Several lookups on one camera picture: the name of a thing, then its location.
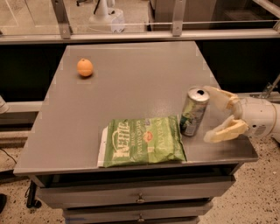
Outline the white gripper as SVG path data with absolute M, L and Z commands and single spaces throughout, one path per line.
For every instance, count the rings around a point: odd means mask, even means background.
M 223 121 L 218 118 L 208 120 L 206 143 L 219 143 L 236 139 L 244 134 L 247 137 L 277 135 L 277 105 L 265 99 L 246 97 L 211 86 L 204 86 L 210 95 L 210 103 L 218 110 L 233 108 L 234 115 Z

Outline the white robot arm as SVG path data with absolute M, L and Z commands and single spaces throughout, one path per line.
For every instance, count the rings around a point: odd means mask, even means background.
M 204 141 L 219 143 L 247 137 L 271 136 L 279 141 L 280 104 L 262 98 L 239 97 L 237 94 L 204 86 L 210 95 L 210 102 L 220 111 L 230 111 L 230 116 L 219 126 L 209 130 Z

